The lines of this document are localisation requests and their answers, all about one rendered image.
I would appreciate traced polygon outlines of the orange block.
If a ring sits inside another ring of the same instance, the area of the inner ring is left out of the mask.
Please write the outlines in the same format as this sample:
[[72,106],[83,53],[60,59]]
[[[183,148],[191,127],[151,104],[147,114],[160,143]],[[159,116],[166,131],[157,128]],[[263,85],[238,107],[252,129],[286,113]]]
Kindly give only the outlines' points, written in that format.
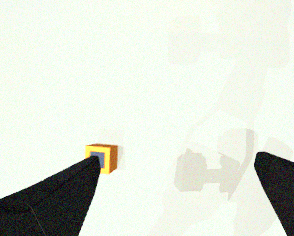
[[101,173],[110,174],[117,169],[117,145],[93,143],[86,145],[85,158],[97,155],[100,162]]

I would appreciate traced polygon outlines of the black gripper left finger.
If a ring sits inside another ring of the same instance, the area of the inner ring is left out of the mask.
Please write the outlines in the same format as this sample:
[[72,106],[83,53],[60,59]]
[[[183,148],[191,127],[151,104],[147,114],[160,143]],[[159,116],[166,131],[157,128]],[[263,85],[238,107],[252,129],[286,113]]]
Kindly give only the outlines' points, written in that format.
[[0,236],[78,236],[96,193],[97,155],[0,199]]

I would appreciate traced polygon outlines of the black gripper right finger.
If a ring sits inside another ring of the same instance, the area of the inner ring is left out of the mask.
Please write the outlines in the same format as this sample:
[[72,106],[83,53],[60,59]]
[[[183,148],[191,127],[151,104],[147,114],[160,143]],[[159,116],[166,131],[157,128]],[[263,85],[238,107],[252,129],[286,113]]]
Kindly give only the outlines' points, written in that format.
[[294,163],[268,152],[255,155],[254,170],[285,234],[294,236]]

